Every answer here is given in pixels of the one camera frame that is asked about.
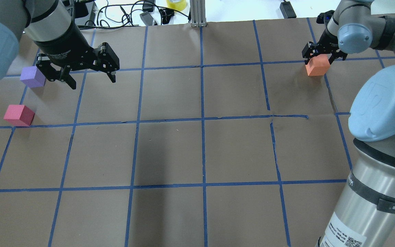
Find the yellow tape roll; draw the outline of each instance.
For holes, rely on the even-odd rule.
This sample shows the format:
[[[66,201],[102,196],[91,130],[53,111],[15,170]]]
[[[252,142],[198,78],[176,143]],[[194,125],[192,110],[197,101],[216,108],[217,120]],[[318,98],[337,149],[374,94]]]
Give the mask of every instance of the yellow tape roll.
[[[177,11],[183,11],[187,7],[187,2],[185,0],[166,0],[167,6],[171,9],[176,9]]]

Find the foam block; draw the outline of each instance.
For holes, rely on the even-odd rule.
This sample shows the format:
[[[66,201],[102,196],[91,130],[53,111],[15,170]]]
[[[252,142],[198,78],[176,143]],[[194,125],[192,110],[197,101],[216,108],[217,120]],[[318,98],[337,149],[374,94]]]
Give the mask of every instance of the foam block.
[[[34,112],[25,105],[9,105],[4,120],[14,126],[30,126]]]
[[[325,75],[329,68],[330,63],[327,54],[313,57],[309,63],[306,64],[307,75],[310,77]]]
[[[29,88],[44,86],[45,76],[36,66],[24,67],[21,72],[21,81]]]

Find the purple cube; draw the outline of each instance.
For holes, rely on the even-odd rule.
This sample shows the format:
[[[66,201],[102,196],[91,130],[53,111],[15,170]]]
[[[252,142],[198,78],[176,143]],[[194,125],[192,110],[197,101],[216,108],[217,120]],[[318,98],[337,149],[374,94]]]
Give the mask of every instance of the purple cube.
[[[29,88],[45,85],[45,76],[36,67],[24,67],[21,72],[21,81]]]

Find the blue tape grid line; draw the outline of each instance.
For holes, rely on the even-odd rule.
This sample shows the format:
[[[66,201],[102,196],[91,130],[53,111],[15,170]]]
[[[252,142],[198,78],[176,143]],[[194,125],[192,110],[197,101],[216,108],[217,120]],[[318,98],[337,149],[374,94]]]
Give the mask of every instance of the blue tape grid line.
[[[294,180],[294,181],[250,181],[250,182],[227,182],[227,183],[206,183],[206,187],[221,186],[262,186],[262,185],[294,185],[294,184],[325,184],[325,183],[345,183],[345,179],[326,179],[326,180]],[[194,184],[163,184],[133,186],[133,189],[160,189],[160,188],[190,188],[202,187],[203,183]],[[0,189],[3,192],[50,192],[50,191],[94,191],[94,190],[117,190],[130,189],[131,186],[99,186],[99,187],[69,187],[69,188],[30,188],[30,189]]]
[[[316,43],[315,34],[313,33],[312,25],[310,23],[309,18],[307,18],[307,23],[309,25],[309,29],[310,29],[310,33],[312,35],[313,42]],[[348,58],[347,60],[373,60],[373,59],[378,59],[379,61],[381,61],[380,55],[379,55],[377,50],[376,50],[376,53],[378,55],[376,58]],[[332,93],[332,90],[330,88],[330,84],[329,84],[329,80],[327,78],[327,74],[324,75],[324,80],[326,81],[326,86],[327,86],[327,89],[328,89],[328,91],[330,93],[330,96],[331,96],[331,104],[333,104],[335,106],[335,110],[337,111],[337,113],[335,113],[336,122],[337,122],[337,125],[338,125],[338,128],[339,128],[339,133],[340,133],[340,137],[342,139],[342,144],[344,146],[345,155],[347,156],[348,166],[349,166],[349,168],[351,170],[351,169],[353,169],[353,164],[351,163],[350,153],[348,151],[347,142],[345,140],[344,132],[342,130],[342,125],[341,125],[340,119],[339,119],[339,115],[349,115],[350,113],[340,113],[339,112],[338,107],[337,107],[337,105],[334,102],[333,93]]]
[[[133,146],[132,175],[130,178],[129,203],[127,208],[127,221],[126,221],[126,232],[125,232],[125,242],[124,242],[125,247],[129,246],[130,216],[132,212],[133,189],[135,183],[136,151],[138,148],[138,134],[140,130],[140,119],[141,119],[141,101],[143,98],[143,81],[144,81],[144,69],[145,69],[144,65],[146,62],[147,32],[148,32],[148,27],[146,26],[146,32],[144,34],[143,62],[141,64],[140,97],[138,99],[138,115],[136,118],[135,144]]]
[[[374,50],[376,55],[378,56],[379,62],[381,62],[382,69],[385,69],[384,61],[382,61],[381,55],[379,54],[378,50]]]
[[[201,121],[202,121],[202,196],[204,215],[204,247],[208,247],[207,227],[207,172],[205,168],[205,103],[204,103],[204,39],[202,27],[199,27],[199,38],[201,46]]]
[[[380,57],[381,59],[395,59],[395,57]],[[353,60],[378,60],[379,58],[347,58],[346,61]],[[284,63],[303,63],[304,60],[293,60],[293,61],[264,61],[263,64],[284,64]],[[169,67],[151,67],[144,68],[144,70],[158,70],[158,69],[190,69],[190,68],[207,68],[207,67],[226,67],[226,66],[250,66],[250,65],[261,65],[260,62],[247,62],[247,63],[226,63],[226,64],[203,64],[203,65],[192,65],[192,66],[169,66]],[[130,69],[119,69],[117,72],[122,71],[141,71],[141,68],[130,68]],[[70,74],[84,74],[84,73],[101,73],[100,71],[88,70],[88,71],[71,71]],[[21,75],[6,75],[5,77],[20,77]]]
[[[307,115],[255,115],[255,116],[229,116],[229,117],[205,117],[205,121],[210,120],[224,120],[224,119],[256,119],[256,118],[273,118],[273,117],[301,117],[308,119]],[[155,120],[140,120],[140,123],[146,122],[184,122],[184,121],[202,121],[202,118],[177,118],[177,119],[155,119]],[[136,124],[134,121],[113,121],[113,122],[76,122],[76,123],[64,123],[61,125],[31,125],[29,127],[17,127],[18,129],[24,128],[61,128],[61,127],[73,127],[73,126],[86,126],[86,125],[125,125],[125,124]],[[0,129],[11,129],[11,126],[0,126]]]
[[[255,24],[255,20],[252,21],[252,24],[254,25],[255,39],[257,40],[257,48],[259,49],[260,67],[262,69],[262,80],[263,88],[265,90],[266,107],[268,108],[268,111],[270,111],[271,108],[269,106],[268,87],[266,86],[265,67],[263,66],[262,48],[260,47],[259,33],[257,31],[257,25]]]
[[[347,141],[345,140],[344,132],[342,130],[342,125],[340,123],[339,114],[335,114],[337,125],[339,128],[340,137],[342,139],[342,144],[344,145],[345,155],[347,156],[348,165],[350,170],[353,169],[353,164],[351,163],[350,152],[348,151]]]
[[[287,245],[290,247],[291,244],[290,244],[289,225],[287,223],[286,203],[284,202],[283,183],[281,181],[281,173],[280,173],[280,170],[279,170],[279,167],[278,167],[278,158],[277,158],[277,153],[276,153],[274,125],[273,125],[272,122],[270,124],[270,128],[271,128],[271,137],[272,137],[272,147],[273,147],[274,159],[275,159],[275,168],[276,168],[276,171],[277,171],[277,178],[278,178],[278,184],[279,184],[281,208],[282,208],[282,211],[283,211],[284,231],[286,232]]]
[[[34,64],[36,64],[36,57],[37,57],[39,51],[40,51],[40,49],[38,48],[32,66],[34,66]],[[22,105],[22,103],[24,102],[25,95],[27,94],[27,88],[28,88],[27,86],[24,87],[24,91],[22,92],[22,97],[21,97],[21,100],[19,101],[19,105]],[[2,127],[2,129],[9,129],[9,128],[11,129],[11,133],[10,133],[10,137],[9,137],[9,139],[8,139],[8,141],[7,141],[7,145],[6,145],[6,147],[5,147],[3,156],[2,156],[1,161],[0,161],[0,173],[1,173],[1,170],[2,170],[2,168],[3,168],[3,164],[4,164],[5,157],[6,157],[6,155],[7,155],[8,148],[9,148],[9,146],[10,146],[11,140],[12,140],[13,135],[14,135],[14,131],[16,130],[16,127],[10,127],[10,126],[4,126],[4,127]]]
[[[96,30],[94,30],[93,34],[92,34],[91,47],[92,47],[92,45],[94,43],[95,33],[96,33]],[[69,157],[70,157],[70,153],[71,153],[72,141],[74,139],[74,133],[75,133],[75,128],[76,128],[75,124],[77,123],[77,118],[79,116],[80,103],[82,102],[83,89],[85,87],[86,72],[87,72],[87,69],[84,70],[82,85],[80,86],[80,94],[79,94],[79,99],[78,99],[78,102],[77,102],[77,108],[76,108],[75,114],[74,114],[74,122],[73,122],[73,127],[72,127],[72,132],[71,132],[71,138],[69,139],[68,151],[66,153],[65,164],[64,164],[64,169],[63,169],[63,172],[62,172],[61,184],[60,184],[60,188],[59,188],[58,200],[56,202],[56,209],[55,209],[55,214],[54,214],[54,217],[53,217],[53,223],[51,225],[50,238],[48,240],[48,247],[51,247],[51,244],[53,242],[53,236],[54,236],[54,232],[55,232],[56,221],[57,221],[57,217],[58,217],[58,213],[59,213],[60,201],[61,201],[61,198],[62,198],[63,186],[64,186],[64,183],[65,183],[66,171],[67,171]]]

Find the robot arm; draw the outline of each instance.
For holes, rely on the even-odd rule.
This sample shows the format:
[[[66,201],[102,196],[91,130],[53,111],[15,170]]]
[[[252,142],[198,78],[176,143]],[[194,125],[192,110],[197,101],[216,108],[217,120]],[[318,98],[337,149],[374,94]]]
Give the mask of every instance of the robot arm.
[[[373,0],[342,0],[321,14],[326,29],[303,57],[329,62],[371,47],[395,52],[395,17],[371,17]],[[371,77],[356,96],[348,125],[359,153],[316,247],[381,247],[395,226],[395,65]]]
[[[71,70],[92,69],[116,81],[119,59],[108,43],[90,47],[60,0],[0,1],[0,79],[19,50],[22,30],[44,52],[36,66],[50,81],[59,80],[76,88]],[[57,71],[51,64],[61,69]]]
[[[303,49],[306,64],[319,54],[331,54],[329,62],[371,47],[395,52],[395,17],[371,16],[374,0],[342,0],[336,11],[318,16],[326,28],[318,43],[309,42]]]

